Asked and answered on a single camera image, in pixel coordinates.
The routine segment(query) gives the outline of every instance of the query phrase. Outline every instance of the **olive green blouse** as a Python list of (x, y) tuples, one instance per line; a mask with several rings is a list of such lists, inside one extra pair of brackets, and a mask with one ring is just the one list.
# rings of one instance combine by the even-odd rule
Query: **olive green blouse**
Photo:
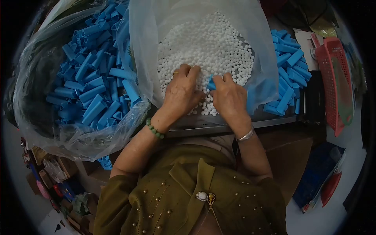
[(273, 179), (254, 185), (224, 154), (199, 145), (171, 147), (150, 161), (137, 186), (127, 176), (109, 180), (94, 235), (188, 235), (209, 208), (196, 198), (200, 191), (215, 194), (213, 210), (225, 235), (287, 234), (285, 202)]

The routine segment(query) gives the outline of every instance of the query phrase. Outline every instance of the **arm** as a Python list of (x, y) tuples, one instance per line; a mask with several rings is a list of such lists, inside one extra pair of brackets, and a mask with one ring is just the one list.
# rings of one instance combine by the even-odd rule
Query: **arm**
[[(187, 115), (205, 97), (203, 92), (195, 91), (196, 78), (201, 68), (182, 64), (174, 74), (167, 87), (162, 107), (155, 113), (151, 125), (159, 133), (166, 133), (171, 125), (180, 117)], [(148, 126), (135, 135), (116, 159), (111, 177), (141, 172), (146, 166), (159, 138)]]
[[(213, 81), (217, 88), (211, 91), (214, 107), (234, 131), (235, 137), (242, 138), (252, 128), (251, 117), (246, 111), (247, 91), (233, 81), (230, 73), (226, 73), (223, 79), (214, 76)], [(239, 148), (243, 166), (254, 182), (273, 177), (264, 148), (255, 133), (240, 142)]]

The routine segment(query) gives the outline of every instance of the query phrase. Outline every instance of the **green jade bead bracelet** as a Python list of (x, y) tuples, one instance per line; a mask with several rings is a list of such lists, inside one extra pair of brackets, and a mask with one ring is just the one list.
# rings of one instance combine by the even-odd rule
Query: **green jade bead bracelet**
[(158, 138), (163, 139), (164, 134), (159, 133), (154, 127), (151, 125), (152, 124), (152, 119), (148, 118), (146, 119), (146, 125), (149, 127), (149, 130), (151, 130)]

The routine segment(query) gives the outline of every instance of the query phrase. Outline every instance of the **woman's right hand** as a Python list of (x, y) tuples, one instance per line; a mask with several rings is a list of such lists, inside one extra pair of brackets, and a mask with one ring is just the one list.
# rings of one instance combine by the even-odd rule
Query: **woman's right hand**
[(247, 91), (236, 84), (230, 73), (225, 73), (223, 79), (213, 77), (216, 90), (211, 91), (213, 105), (221, 117), (229, 124), (236, 138), (245, 136), (252, 128), (251, 117), (247, 113)]

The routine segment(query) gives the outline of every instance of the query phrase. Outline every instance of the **wrist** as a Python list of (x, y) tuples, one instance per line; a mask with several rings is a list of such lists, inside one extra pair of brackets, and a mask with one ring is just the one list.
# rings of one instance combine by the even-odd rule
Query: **wrist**
[(252, 120), (248, 113), (238, 115), (229, 123), (237, 139), (245, 136), (252, 129)]
[(176, 120), (171, 117), (163, 107), (161, 107), (152, 117), (151, 125), (154, 126), (159, 133), (165, 134), (169, 131), (175, 121)]

